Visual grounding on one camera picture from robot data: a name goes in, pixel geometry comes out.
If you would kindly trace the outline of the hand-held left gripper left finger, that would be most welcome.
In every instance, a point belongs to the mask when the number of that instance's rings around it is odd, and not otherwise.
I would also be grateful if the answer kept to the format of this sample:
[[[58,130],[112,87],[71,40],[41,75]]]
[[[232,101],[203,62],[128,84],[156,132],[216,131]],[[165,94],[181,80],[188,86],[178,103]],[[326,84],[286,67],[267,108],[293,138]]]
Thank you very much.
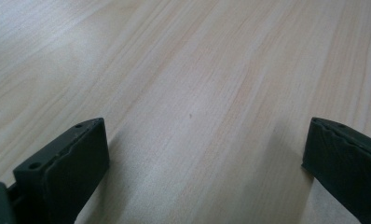
[[[109,168],[104,119],[83,121],[13,170],[22,224],[74,224]]]

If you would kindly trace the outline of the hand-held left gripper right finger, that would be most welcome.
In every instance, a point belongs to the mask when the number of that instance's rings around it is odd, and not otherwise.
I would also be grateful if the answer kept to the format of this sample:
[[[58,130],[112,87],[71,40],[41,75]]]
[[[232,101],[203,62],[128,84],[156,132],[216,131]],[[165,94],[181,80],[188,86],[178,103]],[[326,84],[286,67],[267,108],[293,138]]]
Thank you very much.
[[[371,224],[371,138],[328,119],[313,118],[302,167],[362,224]]]

